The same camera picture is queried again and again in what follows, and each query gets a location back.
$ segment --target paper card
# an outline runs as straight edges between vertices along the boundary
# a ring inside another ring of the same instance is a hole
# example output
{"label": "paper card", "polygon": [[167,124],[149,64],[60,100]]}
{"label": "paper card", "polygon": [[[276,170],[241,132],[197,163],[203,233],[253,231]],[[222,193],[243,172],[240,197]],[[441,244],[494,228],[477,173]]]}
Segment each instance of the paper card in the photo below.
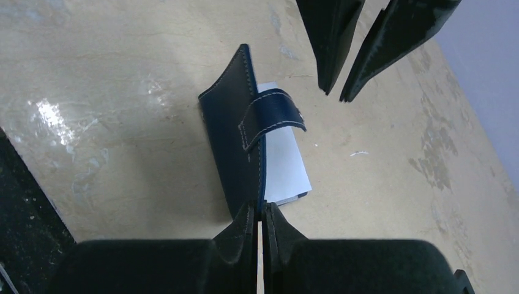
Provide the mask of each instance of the paper card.
{"label": "paper card", "polygon": [[[258,85],[258,92],[277,88],[276,82]],[[265,135],[267,174],[265,200],[278,205],[297,200],[312,189],[292,127]]]}

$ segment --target navy leather wallet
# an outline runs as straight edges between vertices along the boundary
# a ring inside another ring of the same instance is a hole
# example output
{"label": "navy leather wallet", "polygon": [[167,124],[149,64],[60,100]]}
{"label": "navy leather wallet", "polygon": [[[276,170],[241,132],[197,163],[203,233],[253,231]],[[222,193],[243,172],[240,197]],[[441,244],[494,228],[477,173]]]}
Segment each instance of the navy leather wallet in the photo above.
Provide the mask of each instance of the navy leather wallet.
{"label": "navy leather wallet", "polygon": [[306,131],[299,110],[281,89],[258,93],[246,44],[240,45],[198,101],[232,217],[249,200],[256,200],[261,211],[266,187],[265,134],[285,126]]}

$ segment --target leather wallet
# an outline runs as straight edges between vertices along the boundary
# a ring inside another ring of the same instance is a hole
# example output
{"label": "leather wallet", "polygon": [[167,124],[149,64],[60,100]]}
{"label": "leather wallet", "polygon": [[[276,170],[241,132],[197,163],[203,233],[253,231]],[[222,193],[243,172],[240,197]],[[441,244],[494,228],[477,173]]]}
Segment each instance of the leather wallet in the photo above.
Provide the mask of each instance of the leather wallet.
{"label": "leather wallet", "polygon": [[364,0],[297,0],[317,62],[319,88],[334,87],[349,53]]}
{"label": "leather wallet", "polygon": [[198,101],[232,217],[250,200],[257,201],[261,211],[266,187],[265,135],[285,126],[306,131],[299,110],[281,89],[258,93],[246,44],[240,45]]}
{"label": "leather wallet", "polygon": [[375,75],[431,39],[461,0],[391,0],[353,62],[340,101],[351,102]]}

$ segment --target concrete floor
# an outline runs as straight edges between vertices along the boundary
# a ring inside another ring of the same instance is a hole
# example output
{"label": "concrete floor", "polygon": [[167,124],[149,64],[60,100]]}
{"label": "concrete floor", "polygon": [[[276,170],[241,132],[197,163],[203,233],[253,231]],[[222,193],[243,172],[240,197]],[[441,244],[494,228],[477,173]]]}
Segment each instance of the concrete floor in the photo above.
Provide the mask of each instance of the concrete floor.
{"label": "concrete floor", "polygon": [[230,216],[196,98],[248,43],[308,127],[296,228],[425,239],[478,293],[512,293],[518,198],[436,42],[338,102],[385,5],[367,1],[326,97],[294,0],[1,1],[0,125],[78,241],[211,238]]}

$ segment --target floor stain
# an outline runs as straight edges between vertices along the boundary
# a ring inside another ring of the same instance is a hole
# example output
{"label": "floor stain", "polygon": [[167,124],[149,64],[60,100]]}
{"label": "floor stain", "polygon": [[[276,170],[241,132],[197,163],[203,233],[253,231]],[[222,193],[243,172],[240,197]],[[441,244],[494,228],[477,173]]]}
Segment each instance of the floor stain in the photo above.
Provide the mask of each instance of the floor stain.
{"label": "floor stain", "polygon": [[275,11],[275,9],[269,5],[269,10],[271,12],[271,23],[274,26],[274,29],[276,31],[276,34],[279,36],[281,35],[281,18],[279,18],[279,15]]}
{"label": "floor stain", "polygon": [[507,195],[508,206],[513,214],[519,218],[519,195],[517,195],[517,191],[510,182],[503,184],[503,190]]}
{"label": "floor stain", "polygon": [[298,59],[296,54],[294,52],[292,52],[292,50],[290,50],[287,46],[285,45],[281,45],[279,46],[279,52],[281,52],[281,54],[289,59]]}
{"label": "floor stain", "polygon": [[451,240],[452,249],[458,255],[463,269],[469,276],[474,275],[472,266],[472,250],[469,248],[468,230],[459,212],[451,206],[447,211],[441,210],[435,201],[431,204],[431,215],[444,239]]}
{"label": "floor stain", "polygon": [[417,75],[428,72],[431,68],[431,56],[427,53],[427,50],[424,46],[418,47],[411,54],[408,55],[409,61],[411,62],[411,67],[413,68],[413,72]]}
{"label": "floor stain", "polygon": [[297,5],[290,0],[285,0],[285,12],[286,14],[295,19],[301,19],[301,15],[299,14],[299,9],[297,8]]}
{"label": "floor stain", "polygon": [[461,88],[460,84],[458,83],[458,80],[450,71],[447,71],[445,77],[447,80],[447,85],[449,86],[449,89],[452,92],[452,97],[454,98],[454,100],[458,101],[458,99],[461,96]]}
{"label": "floor stain", "polygon": [[422,96],[422,106],[427,117],[427,126],[421,139],[424,156],[409,158],[408,162],[425,176],[431,187],[452,190],[449,169],[444,160],[449,153],[458,156],[458,149],[449,135],[449,130],[453,128],[452,123],[439,114],[425,93]]}

